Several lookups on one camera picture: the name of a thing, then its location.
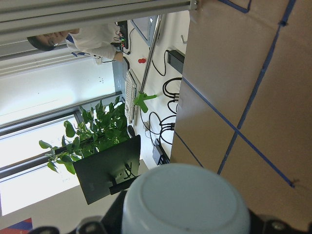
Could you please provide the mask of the light blue plastic cup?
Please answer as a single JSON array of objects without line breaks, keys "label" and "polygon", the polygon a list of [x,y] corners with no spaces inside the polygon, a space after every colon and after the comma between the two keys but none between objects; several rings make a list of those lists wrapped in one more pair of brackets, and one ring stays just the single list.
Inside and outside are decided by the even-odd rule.
[{"label": "light blue plastic cup", "polygon": [[247,234],[248,208],[229,182],[201,167],[170,163],[140,175],[128,189],[124,234]]}]

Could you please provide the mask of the white keyboard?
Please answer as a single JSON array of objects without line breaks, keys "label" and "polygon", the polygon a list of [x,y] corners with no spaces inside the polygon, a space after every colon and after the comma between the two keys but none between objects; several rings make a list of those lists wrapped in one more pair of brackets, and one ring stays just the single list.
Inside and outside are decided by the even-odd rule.
[{"label": "white keyboard", "polygon": [[137,106],[134,104],[135,98],[140,91],[140,82],[132,69],[126,72],[125,80],[125,116],[128,124],[136,126],[137,124]]}]

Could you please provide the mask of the green potted plant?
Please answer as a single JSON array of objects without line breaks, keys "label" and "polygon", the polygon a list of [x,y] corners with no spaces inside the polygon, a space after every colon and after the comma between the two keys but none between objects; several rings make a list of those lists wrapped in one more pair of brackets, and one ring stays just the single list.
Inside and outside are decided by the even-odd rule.
[{"label": "green potted plant", "polygon": [[65,166],[71,174],[75,174],[73,163],[102,152],[112,146],[128,140],[128,121],[125,115],[125,103],[117,97],[114,102],[103,105],[100,101],[94,108],[86,110],[80,107],[82,122],[73,125],[64,121],[65,134],[61,138],[61,146],[40,140],[43,149],[49,149],[47,167],[58,171],[58,164]]}]

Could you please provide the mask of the small red object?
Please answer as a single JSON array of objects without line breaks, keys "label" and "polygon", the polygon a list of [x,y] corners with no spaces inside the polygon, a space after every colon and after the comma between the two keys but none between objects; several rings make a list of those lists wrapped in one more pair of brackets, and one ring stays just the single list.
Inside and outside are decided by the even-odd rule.
[{"label": "small red object", "polygon": [[146,59],[145,58],[140,58],[140,59],[138,59],[138,63],[139,64],[144,64],[144,63],[146,63]]}]

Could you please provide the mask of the black power adapter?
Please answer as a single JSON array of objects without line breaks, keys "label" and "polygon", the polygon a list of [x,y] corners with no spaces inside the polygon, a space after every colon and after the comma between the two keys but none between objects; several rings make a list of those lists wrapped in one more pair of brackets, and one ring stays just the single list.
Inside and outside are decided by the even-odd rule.
[{"label": "black power adapter", "polygon": [[182,74],[185,59],[184,55],[180,53],[178,50],[168,50],[167,53],[168,53],[167,58],[168,64]]}]

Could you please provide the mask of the black computer monitor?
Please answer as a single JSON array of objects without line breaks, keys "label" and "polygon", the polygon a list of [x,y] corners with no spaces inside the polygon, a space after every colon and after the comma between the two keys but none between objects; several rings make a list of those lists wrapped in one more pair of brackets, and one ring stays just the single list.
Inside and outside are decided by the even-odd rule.
[{"label": "black computer monitor", "polygon": [[130,187],[138,176],[141,137],[132,137],[73,163],[87,204]]}]

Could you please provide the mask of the person in white shirt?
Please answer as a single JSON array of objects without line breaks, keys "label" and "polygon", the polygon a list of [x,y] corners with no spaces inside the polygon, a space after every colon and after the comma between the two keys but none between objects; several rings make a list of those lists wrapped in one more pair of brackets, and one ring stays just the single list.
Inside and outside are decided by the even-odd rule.
[{"label": "person in white shirt", "polygon": [[123,53],[117,50],[117,46],[121,44],[121,39],[117,36],[119,33],[121,33],[120,27],[111,22],[30,36],[27,40],[41,51],[52,51],[59,43],[71,36],[75,47],[81,52],[122,61]]}]

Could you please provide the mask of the aluminium frame post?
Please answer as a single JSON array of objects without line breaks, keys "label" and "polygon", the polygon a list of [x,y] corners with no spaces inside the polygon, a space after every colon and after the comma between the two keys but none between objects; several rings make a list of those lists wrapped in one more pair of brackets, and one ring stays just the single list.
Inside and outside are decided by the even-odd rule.
[{"label": "aluminium frame post", "polygon": [[0,40],[196,8],[196,0],[2,0]]}]

